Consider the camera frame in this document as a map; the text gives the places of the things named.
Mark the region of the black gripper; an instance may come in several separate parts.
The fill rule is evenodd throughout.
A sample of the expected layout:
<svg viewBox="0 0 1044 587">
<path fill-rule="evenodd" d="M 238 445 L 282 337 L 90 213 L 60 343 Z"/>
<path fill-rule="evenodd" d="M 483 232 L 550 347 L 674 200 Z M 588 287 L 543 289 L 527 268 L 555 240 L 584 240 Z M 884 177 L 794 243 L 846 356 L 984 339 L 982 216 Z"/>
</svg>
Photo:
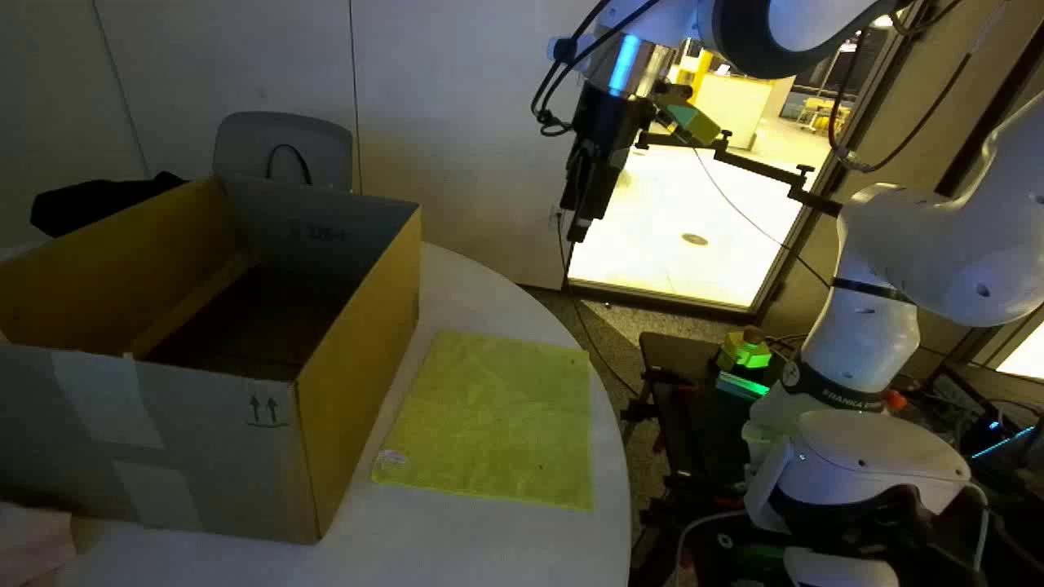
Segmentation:
<svg viewBox="0 0 1044 587">
<path fill-rule="evenodd" d="M 562 204 L 574 213 L 568 240 L 584 240 L 592 217 L 607 213 L 627 152 L 648 120 L 654 103 L 645 97 L 627 100 L 600 92 L 598 85 L 581 88 L 568 182 L 562 195 Z"/>
</svg>

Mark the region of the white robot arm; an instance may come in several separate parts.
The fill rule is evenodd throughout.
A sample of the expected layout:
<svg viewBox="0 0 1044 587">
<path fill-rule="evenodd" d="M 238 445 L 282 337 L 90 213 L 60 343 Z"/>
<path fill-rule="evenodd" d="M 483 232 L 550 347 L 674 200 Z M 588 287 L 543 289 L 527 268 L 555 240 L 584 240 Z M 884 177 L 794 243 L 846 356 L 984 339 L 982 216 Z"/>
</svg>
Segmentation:
<svg viewBox="0 0 1044 587">
<path fill-rule="evenodd" d="M 645 49 L 694 39 L 748 75 L 782 77 L 900 0 L 598 0 L 562 56 L 584 72 L 564 203 L 618 182 L 624 110 Z M 1006 327 L 1044 304 L 1044 108 L 1027 100 L 982 142 L 955 195 L 879 182 L 839 213 L 839 264 L 799 356 L 744 425 L 744 519 L 782 542 L 794 587 L 900 587 L 884 519 L 940 516 L 972 469 L 894 418 L 884 389 L 919 347 L 916 320 Z"/>
</svg>

